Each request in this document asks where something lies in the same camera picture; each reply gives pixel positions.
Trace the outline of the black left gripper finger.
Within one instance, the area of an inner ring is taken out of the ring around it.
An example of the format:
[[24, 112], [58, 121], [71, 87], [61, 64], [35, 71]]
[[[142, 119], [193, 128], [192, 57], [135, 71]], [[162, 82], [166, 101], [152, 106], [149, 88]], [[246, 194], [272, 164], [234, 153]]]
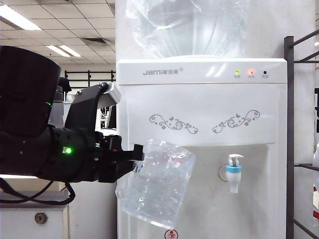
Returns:
[[121, 159], [125, 161], [143, 161], [144, 160], [143, 146], [139, 144], [134, 144], [133, 150], [122, 151]]

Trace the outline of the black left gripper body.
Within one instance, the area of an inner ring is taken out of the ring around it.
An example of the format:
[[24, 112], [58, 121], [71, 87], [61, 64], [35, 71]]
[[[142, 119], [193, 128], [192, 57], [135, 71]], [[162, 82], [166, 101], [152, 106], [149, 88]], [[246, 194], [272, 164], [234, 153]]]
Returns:
[[104, 137], [102, 159], [99, 167], [99, 182], [115, 183], [134, 169], [133, 151], [122, 149], [122, 137], [110, 135]]

